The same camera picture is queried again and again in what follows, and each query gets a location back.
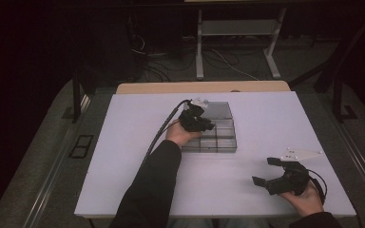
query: black sleeve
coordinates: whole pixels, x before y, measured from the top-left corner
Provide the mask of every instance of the black sleeve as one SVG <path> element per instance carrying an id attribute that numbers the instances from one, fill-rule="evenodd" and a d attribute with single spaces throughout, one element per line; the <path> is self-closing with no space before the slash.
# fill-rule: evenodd
<path id="1" fill-rule="evenodd" d="M 289 228 L 341 228 L 331 213 L 320 212 L 304 217 L 289 225 Z"/>
<path id="2" fill-rule="evenodd" d="M 174 142 L 161 142 L 138 171 L 110 227 L 165 227 L 181 159 Z"/>

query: white desk leg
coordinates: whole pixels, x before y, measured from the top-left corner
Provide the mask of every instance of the white desk leg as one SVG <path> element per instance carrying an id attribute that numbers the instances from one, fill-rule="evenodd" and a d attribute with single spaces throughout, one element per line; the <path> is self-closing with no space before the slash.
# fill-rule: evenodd
<path id="1" fill-rule="evenodd" d="M 279 37 L 279 32 L 280 32 L 280 28 L 283 23 L 283 17 L 284 17 L 285 12 L 286 12 L 286 8 L 280 9 L 279 18 L 275 25 L 274 34 L 272 36 L 271 43 L 269 44 L 269 47 L 263 51 L 266 62 L 268 63 L 269 68 L 271 69 L 272 77 L 274 77 L 274 79 L 279 79 L 280 74 L 279 74 L 277 65 L 275 64 L 275 60 L 272 57 L 272 53 L 274 52 L 275 44 L 277 43 L 277 39 Z"/>
<path id="2" fill-rule="evenodd" d="M 202 63 L 202 10 L 198 12 L 198 38 L 197 38 L 197 80 L 203 80 L 203 63 Z"/>

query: white tabletop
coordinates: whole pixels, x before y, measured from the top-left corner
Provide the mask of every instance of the white tabletop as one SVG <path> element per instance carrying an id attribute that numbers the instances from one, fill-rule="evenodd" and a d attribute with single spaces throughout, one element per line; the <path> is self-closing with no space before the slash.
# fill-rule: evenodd
<path id="1" fill-rule="evenodd" d="M 295 92 L 114 95 L 75 214 L 85 218 L 114 217 L 164 120 L 180 101 L 197 97 L 229 103 L 238 149 L 235 154 L 183 154 L 170 216 L 295 214 L 287 201 L 270 196 L 251 178 L 280 177 L 283 169 L 268 165 L 266 158 L 280 157 L 287 147 L 323 151 Z M 326 211 L 341 217 L 355 215 L 325 154 L 301 164 L 326 180 Z"/>

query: transparent storage box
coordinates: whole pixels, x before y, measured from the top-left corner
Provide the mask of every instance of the transparent storage box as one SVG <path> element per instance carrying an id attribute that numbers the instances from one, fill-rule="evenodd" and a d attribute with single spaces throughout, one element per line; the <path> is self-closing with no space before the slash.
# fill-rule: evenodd
<path id="1" fill-rule="evenodd" d="M 227 102 L 205 102 L 202 117 L 212 121 L 215 127 L 202 132 L 202 136 L 182 147 L 185 153 L 236 153 L 237 142 L 233 116 Z"/>

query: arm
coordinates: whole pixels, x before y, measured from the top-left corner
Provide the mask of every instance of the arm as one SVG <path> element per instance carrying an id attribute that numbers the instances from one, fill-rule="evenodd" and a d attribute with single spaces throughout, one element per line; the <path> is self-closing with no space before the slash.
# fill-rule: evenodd
<path id="1" fill-rule="evenodd" d="M 302 216 L 302 219 L 290 224 L 290 228 L 341 227 L 331 213 L 324 212 L 318 192 L 311 182 L 300 196 L 291 192 L 282 193 L 280 196 L 288 200 Z"/>
<path id="2" fill-rule="evenodd" d="M 151 153 L 126 191 L 110 227 L 165 227 L 173 200 L 180 147 L 201 134 L 174 122 L 165 140 Z"/>

